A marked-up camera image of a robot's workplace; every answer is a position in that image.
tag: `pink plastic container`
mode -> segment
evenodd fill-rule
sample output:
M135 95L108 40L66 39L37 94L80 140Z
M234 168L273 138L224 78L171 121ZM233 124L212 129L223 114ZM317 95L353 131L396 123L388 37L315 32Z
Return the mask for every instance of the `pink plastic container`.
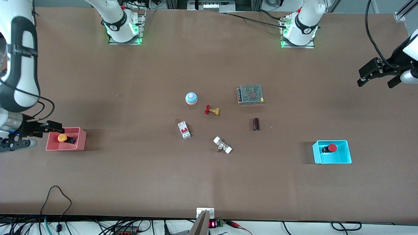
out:
M80 127L64 127L65 133L68 137L76 138L75 144L59 142L58 136L61 133L50 132L48 135L48 141L46 142L47 151L83 151L86 145L87 133Z

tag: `teal cable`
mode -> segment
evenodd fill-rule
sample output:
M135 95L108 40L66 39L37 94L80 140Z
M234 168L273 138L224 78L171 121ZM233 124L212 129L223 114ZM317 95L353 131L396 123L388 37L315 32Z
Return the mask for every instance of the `teal cable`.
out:
M48 232L48 234L52 235L51 230L49 230L48 223L46 222L46 216L45 216L45 219L43 220L43 222L45 223L46 231Z

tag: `blue bin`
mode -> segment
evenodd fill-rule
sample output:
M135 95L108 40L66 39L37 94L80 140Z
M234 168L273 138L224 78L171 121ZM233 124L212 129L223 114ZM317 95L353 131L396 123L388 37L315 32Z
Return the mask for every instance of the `blue bin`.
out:
M335 144L337 151L333 153L323 153L322 148L329 144ZM313 156L316 164L350 164L351 156L346 140L319 140L312 145Z

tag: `white circuit breaker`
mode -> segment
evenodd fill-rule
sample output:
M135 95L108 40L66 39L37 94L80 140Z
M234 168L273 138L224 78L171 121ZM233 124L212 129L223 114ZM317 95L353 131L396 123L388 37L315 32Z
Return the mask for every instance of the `white circuit breaker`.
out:
M180 129L180 132L183 135L183 138L185 140L190 138L190 132L189 132L189 129L187 128L186 122L179 123L178 128Z

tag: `table surface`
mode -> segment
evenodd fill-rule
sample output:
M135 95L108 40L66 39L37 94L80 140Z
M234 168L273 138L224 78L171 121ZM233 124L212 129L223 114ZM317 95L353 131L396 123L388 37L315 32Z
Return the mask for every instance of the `table surface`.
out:
M141 46L107 45L94 9L36 11L50 119L85 129L86 150L46 152L43 138L1 155L1 213L38 213L56 184L77 215L191 218L214 207L231 219L418 222L417 88L388 89L389 77L357 86L377 56L363 15L325 14L315 49L282 49L277 28L211 11L159 10ZM387 57L407 37L392 15L371 15L370 30ZM238 106L243 84L261 84L265 104ZM207 104L221 115L205 115ZM216 136L232 153L216 152ZM312 164L324 139L348 140L352 164ZM67 206L55 189L44 213Z

